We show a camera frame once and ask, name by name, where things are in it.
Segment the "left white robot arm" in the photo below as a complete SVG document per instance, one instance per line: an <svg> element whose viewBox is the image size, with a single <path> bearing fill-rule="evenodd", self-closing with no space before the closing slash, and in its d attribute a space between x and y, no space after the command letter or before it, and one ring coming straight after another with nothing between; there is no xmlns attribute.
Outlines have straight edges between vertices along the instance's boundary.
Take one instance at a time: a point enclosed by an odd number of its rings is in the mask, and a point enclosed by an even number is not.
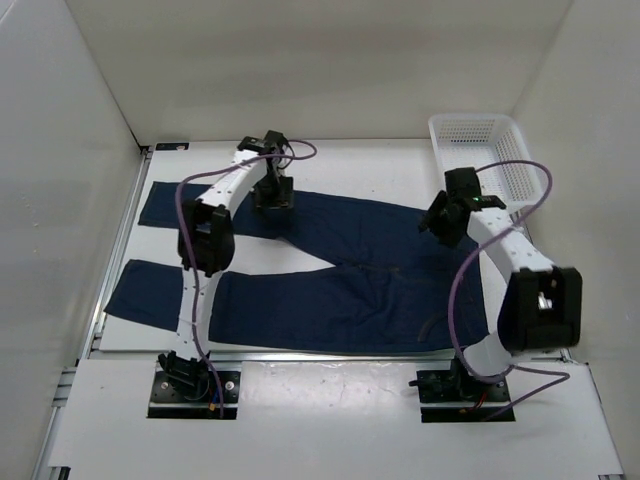
<svg viewBox="0 0 640 480"><path fill-rule="evenodd" d="M245 199L261 214L292 209L293 178L284 171L293 158L285 135L270 130L241 140L230 166L197 198L183 197L187 181L176 189L182 300L175 347L159 356L159 365L188 402L208 401L219 390L206 345L215 292L235 253L233 217Z"/></svg>

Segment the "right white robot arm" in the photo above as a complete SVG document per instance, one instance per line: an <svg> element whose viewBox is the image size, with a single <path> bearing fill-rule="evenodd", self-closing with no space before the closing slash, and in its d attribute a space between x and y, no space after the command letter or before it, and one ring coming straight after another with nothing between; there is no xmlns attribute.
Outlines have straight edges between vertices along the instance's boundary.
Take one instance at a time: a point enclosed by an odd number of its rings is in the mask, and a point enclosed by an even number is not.
<svg viewBox="0 0 640 480"><path fill-rule="evenodd" d="M482 192L480 169L462 167L444 174L445 187L424 214L420 230L448 247L469 238L477 247L452 281L447 323L462 366L449 375L460 399L477 396L485 384L502 381L530 352L576 346L582 330L583 279L574 267L560 267L537 250L513 220L506 204ZM481 253L487 254L506 282L494 332L463 346L456 332L456 301L462 281Z"/></svg>

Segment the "dark blue denim trousers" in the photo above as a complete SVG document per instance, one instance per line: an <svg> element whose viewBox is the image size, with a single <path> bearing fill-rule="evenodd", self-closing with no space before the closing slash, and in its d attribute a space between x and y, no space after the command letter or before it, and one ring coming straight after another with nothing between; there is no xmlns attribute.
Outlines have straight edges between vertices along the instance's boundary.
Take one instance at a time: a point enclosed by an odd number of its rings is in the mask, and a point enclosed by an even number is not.
<svg viewBox="0 0 640 480"><path fill-rule="evenodd" d="M283 240L326 262L321 270L223 274L208 336L213 342L348 354L447 349L453 278L475 248L420 233L414 208L298 191L294 207L261 214L245 199L233 219L237 237ZM458 290L462 345L488 332L481 274L467 270Z"/></svg>

